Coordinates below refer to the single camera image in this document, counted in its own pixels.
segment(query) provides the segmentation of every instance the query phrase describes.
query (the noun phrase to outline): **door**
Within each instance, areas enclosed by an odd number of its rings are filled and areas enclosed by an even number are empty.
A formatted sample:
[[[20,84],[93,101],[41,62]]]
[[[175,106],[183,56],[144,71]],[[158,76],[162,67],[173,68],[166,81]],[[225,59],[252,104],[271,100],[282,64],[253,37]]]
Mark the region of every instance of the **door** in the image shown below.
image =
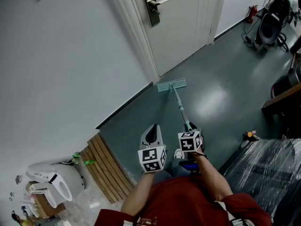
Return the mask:
[[[217,1],[168,0],[152,26],[145,0],[136,0],[160,76],[207,44]]]

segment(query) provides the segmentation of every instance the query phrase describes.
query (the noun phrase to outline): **door frame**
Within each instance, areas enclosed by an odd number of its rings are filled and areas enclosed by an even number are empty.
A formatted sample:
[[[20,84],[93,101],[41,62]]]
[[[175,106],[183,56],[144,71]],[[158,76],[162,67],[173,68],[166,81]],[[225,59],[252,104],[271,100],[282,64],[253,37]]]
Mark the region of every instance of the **door frame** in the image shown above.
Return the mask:
[[[215,5],[207,45],[212,44],[214,41],[222,13],[223,1],[224,0],[218,0]],[[134,42],[135,48],[149,80],[152,81],[153,84],[156,84],[160,80],[160,76],[136,0],[113,0],[113,2],[115,3],[131,39]]]

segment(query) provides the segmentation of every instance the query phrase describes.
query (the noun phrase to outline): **plastic-wrapped furniture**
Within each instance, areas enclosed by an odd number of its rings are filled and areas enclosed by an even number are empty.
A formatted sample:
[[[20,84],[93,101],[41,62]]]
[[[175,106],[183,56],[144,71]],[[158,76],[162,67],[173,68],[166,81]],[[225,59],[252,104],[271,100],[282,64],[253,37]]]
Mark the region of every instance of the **plastic-wrapped furniture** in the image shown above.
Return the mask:
[[[250,194],[274,226],[301,225],[301,139],[249,142],[220,172],[233,193]]]

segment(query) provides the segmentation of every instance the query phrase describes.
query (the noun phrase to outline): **red shirt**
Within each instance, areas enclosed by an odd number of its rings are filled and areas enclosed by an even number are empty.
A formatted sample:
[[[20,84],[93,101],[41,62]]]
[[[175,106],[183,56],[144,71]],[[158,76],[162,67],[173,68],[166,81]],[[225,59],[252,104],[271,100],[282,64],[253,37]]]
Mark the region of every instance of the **red shirt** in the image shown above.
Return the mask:
[[[271,226],[270,216],[247,194],[223,199],[235,218],[248,219],[255,226]],[[172,178],[152,186],[149,198],[137,217],[113,210],[101,210],[95,226],[230,226],[227,212],[209,196],[200,176]]]

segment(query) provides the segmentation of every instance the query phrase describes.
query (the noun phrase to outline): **green floor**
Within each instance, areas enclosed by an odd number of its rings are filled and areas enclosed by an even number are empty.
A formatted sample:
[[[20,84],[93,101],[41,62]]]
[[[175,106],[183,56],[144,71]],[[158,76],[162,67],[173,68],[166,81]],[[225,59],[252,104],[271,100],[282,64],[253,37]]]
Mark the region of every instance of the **green floor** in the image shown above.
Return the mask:
[[[266,121],[261,107],[269,99],[272,84],[288,70],[290,53],[277,47],[256,52],[241,39],[243,24],[186,59],[160,82],[185,78],[187,87],[178,89],[189,119],[201,127],[209,160],[220,168],[238,149],[244,131],[256,130],[262,138],[276,138],[277,117]],[[287,25],[288,46],[297,39]],[[137,150],[140,135],[152,124],[161,127],[167,164],[179,147],[177,133],[183,121],[176,100],[169,92],[153,86],[100,128],[120,165],[133,181],[142,168]]]

